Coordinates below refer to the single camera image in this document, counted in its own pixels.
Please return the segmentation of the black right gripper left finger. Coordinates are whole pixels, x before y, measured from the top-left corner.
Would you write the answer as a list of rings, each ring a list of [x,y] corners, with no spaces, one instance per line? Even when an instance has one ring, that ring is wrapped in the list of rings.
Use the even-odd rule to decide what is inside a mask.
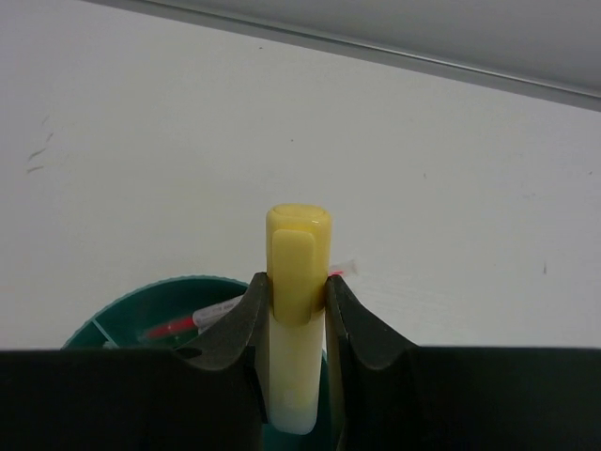
[[[175,450],[260,450],[269,405],[270,283],[257,273],[239,304],[177,353]]]

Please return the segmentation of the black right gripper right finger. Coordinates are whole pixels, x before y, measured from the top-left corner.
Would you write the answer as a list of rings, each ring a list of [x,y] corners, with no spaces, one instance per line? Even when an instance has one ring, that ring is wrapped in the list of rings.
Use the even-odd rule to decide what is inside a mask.
[[[344,279],[326,283],[332,435],[338,450],[415,450],[415,345],[371,313]]]

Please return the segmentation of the yellow highlighter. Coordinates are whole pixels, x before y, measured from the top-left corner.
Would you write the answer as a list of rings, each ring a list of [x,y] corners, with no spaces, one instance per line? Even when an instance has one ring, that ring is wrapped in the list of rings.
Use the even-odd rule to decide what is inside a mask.
[[[280,204],[267,213],[269,421],[285,433],[305,435],[316,424],[330,253],[326,210]]]

